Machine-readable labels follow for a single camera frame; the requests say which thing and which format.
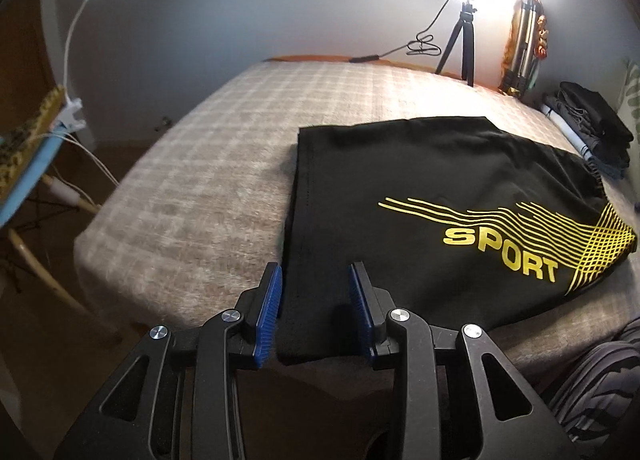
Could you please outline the black sport shorts yellow print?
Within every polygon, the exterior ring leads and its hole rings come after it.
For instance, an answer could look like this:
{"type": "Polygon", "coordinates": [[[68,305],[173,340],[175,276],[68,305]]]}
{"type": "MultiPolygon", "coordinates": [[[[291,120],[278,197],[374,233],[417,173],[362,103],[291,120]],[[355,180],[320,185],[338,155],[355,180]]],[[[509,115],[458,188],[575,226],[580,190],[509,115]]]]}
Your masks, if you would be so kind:
{"type": "Polygon", "coordinates": [[[638,245],[598,172],[485,117],[299,131],[281,362],[359,353],[349,268],[439,327],[492,330],[593,287],[638,245]]]}

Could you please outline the plaid beige bed blanket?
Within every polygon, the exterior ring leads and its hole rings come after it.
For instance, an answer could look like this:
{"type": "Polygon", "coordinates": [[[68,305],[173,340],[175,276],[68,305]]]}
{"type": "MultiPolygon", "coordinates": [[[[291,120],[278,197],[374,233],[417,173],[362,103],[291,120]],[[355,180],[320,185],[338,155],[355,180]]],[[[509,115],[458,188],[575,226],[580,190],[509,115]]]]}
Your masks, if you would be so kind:
{"type": "MultiPolygon", "coordinates": [[[[578,157],[541,113],[482,87],[389,66],[262,62],[158,140],[76,239],[86,298],[116,327],[196,327],[254,287],[268,261],[282,264],[299,131],[446,116],[485,117],[578,157]]],[[[638,316],[639,220],[601,180],[637,248],[563,304],[489,330],[527,372],[580,353],[638,316]]]]}

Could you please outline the blue folded garment bottom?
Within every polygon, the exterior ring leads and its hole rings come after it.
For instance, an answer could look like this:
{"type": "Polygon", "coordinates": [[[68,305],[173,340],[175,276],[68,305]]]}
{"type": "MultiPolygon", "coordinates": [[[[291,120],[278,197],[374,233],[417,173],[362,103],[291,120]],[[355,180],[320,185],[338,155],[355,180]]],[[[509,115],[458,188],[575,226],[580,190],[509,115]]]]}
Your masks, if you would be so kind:
{"type": "Polygon", "coordinates": [[[625,177],[623,169],[614,167],[610,164],[606,164],[593,155],[591,150],[586,145],[586,142],[573,131],[558,113],[555,113],[548,105],[543,104],[540,107],[540,112],[548,117],[548,119],[561,131],[564,137],[570,142],[572,147],[579,153],[579,155],[587,162],[596,166],[599,171],[608,177],[615,180],[622,180],[625,177]]]}

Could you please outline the blue chair with leopard cloth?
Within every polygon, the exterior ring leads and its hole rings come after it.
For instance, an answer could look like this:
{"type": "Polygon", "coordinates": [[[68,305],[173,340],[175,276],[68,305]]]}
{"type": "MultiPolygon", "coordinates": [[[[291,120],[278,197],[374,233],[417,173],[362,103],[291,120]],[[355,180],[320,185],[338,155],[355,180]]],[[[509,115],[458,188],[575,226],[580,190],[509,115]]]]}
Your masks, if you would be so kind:
{"type": "Polygon", "coordinates": [[[61,302],[90,322],[104,342],[118,344],[122,342],[122,333],[77,301],[38,261],[21,237],[24,231],[40,230],[47,217],[37,213],[31,221],[11,225],[11,219],[25,201],[33,201],[36,209],[46,204],[39,196],[40,185],[45,186],[56,198],[52,205],[57,210],[50,217],[71,211],[91,215],[99,212],[99,204],[87,193],[63,178],[48,173],[63,143],[82,146],[73,137],[75,131],[85,126],[84,122],[75,119],[75,114],[80,110],[81,101],[70,99],[66,88],[56,85],[44,96],[34,116],[1,138],[1,234],[8,238],[13,250],[21,256],[23,263],[18,267],[40,279],[61,302]]]}

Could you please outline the dark folded clothes stack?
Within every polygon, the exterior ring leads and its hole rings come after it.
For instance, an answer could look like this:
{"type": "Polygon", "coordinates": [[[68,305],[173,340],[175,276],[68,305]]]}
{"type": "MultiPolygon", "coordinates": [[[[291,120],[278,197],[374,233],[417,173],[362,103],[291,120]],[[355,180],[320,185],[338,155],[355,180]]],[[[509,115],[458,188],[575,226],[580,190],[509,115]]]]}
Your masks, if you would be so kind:
{"type": "Polygon", "coordinates": [[[576,134],[586,142],[593,155],[606,164],[623,169],[629,168],[630,158],[629,146],[621,145],[618,142],[603,140],[590,124],[590,120],[580,110],[575,110],[567,104],[560,95],[560,88],[554,94],[544,94],[541,105],[546,104],[555,113],[570,125],[576,134]]]}

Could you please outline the black folded garment top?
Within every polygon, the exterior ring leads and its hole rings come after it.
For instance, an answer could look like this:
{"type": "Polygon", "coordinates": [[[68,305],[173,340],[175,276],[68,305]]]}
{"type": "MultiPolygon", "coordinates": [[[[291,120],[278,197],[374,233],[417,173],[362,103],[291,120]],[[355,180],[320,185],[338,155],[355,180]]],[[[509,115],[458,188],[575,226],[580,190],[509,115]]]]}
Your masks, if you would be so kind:
{"type": "Polygon", "coordinates": [[[576,82],[560,82],[560,95],[567,104],[588,117],[591,126],[603,140],[625,146],[629,146],[634,140],[631,131],[597,91],[589,90],[576,82]]]}

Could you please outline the green white patterned pillow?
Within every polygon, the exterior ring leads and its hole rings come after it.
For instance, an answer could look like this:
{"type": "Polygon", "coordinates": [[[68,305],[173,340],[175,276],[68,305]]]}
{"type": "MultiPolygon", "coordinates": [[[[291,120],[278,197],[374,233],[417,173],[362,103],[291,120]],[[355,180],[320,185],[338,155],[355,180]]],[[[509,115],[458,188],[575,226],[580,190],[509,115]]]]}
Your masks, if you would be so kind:
{"type": "Polygon", "coordinates": [[[639,142],[640,70],[637,62],[629,60],[620,94],[617,98],[617,116],[639,142]]]}

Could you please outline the orange bed sheet edge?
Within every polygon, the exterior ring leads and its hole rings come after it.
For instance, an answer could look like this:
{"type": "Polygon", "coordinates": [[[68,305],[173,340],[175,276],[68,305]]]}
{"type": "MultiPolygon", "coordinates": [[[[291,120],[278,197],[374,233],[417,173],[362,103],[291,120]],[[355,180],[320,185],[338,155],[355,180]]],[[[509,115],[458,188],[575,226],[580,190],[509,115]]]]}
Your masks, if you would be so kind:
{"type": "MultiPolygon", "coordinates": [[[[329,63],[354,63],[349,56],[332,56],[329,54],[291,54],[291,56],[273,56],[272,58],[265,59],[264,62],[286,62],[286,63],[298,63],[298,62],[329,62],[329,63]]],[[[406,70],[431,73],[435,74],[435,68],[421,64],[412,64],[409,62],[394,61],[387,59],[376,59],[370,61],[364,61],[362,63],[354,64],[370,64],[379,66],[389,66],[390,68],[405,68],[406,70]]],[[[476,86],[480,86],[495,92],[501,92],[497,84],[488,84],[488,82],[475,82],[476,86]]]]}

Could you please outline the small black tripod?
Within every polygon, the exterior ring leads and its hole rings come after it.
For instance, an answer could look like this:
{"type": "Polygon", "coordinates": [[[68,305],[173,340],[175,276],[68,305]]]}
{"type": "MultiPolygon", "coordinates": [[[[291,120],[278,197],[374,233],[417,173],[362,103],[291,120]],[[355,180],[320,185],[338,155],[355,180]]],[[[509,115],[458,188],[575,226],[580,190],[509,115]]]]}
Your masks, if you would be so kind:
{"type": "Polygon", "coordinates": [[[462,37],[461,78],[470,87],[475,84],[475,33],[473,24],[475,12],[475,7],[469,1],[465,1],[462,4],[459,19],[454,24],[435,70],[437,75],[442,74],[454,45],[456,45],[459,37],[462,37]]]}

